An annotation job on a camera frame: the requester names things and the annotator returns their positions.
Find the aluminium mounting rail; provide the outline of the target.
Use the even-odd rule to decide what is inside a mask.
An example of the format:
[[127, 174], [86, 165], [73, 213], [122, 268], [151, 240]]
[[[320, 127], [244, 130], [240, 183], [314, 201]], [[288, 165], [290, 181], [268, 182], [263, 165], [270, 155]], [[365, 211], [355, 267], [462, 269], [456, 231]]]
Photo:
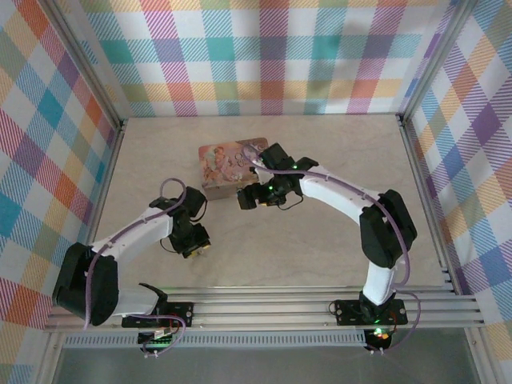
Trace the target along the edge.
[[[328, 311], [336, 299], [356, 299], [353, 286], [173, 288], [169, 299], [192, 302], [193, 331], [335, 329]], [[457, 295], [450, 285], [410, 286], [399, 295], [407, 317], [421, 328], [466, 328], [484, 324], [475, 297]]]

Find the pink floral tin box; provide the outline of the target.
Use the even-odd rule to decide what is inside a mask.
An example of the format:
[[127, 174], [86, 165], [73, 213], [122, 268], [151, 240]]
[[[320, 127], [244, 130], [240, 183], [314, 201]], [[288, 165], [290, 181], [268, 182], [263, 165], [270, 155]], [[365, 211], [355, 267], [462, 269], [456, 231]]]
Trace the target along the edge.
[[245, 145], [257, 152], [268, 147], [266, 138], [252, 138], [224, 142], [198, 149], [201, 166], [202, 188], [209, 201], [235, 196], [238, 189], [259, 182], [256, 173], [250, 170], [251, 164], [242, 153]]

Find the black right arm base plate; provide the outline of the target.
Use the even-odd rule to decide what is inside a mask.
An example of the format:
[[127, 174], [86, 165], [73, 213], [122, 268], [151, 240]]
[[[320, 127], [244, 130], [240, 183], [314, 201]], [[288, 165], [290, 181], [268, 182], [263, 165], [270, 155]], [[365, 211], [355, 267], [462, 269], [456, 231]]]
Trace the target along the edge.
[[408, 323], [404, 301], [396, 298], [381, 306], [359, 300], [336, 300], [334, 316], [338, 326], [401, 326]]

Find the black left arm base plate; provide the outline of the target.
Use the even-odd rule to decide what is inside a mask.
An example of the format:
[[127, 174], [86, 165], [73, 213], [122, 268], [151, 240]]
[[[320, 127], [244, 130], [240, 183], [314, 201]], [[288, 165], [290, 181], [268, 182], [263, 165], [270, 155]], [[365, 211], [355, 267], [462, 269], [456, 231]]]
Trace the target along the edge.
[[191, 326], [194, 315], [192, 302], [161, 302], [148, 315], [128, 315], [122, 320], [122, 328], [167, 328], [180, 327], [178, 320], [171, 320], [168, 316], [174, 316], [184, 321], [186, 326]]

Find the aluminium frame post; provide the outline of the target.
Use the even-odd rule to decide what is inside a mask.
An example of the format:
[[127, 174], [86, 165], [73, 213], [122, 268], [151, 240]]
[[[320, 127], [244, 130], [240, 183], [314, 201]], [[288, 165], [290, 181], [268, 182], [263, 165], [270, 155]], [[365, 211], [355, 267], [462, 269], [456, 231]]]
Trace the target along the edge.
[[402, 111], [396, 114], [400, 126], [406, 127], [412, 121], [414, 113], [420, 107], [437, 72], [444, 64], [468, 17], [477, 4], [478, 0], [457, 0], [455, 6], [452, 7], [453, 12], [450, 18], [446, 20], [446, 28], [440, 34], [433, 48], [427, 49], [431, 52], [431, 55], [424, 65], [422, 76], [418, 78], [415, 87], [410, 92], [410, 96], [406, 100], [407, 104], [402, 108]]
[[106, 118], [117, 129], [123, 127], [127, 112], [117, 100], [114, 74], [106, 62], [93, 28], [79, 0], [39, 0], [77, 68], [90, 86]]

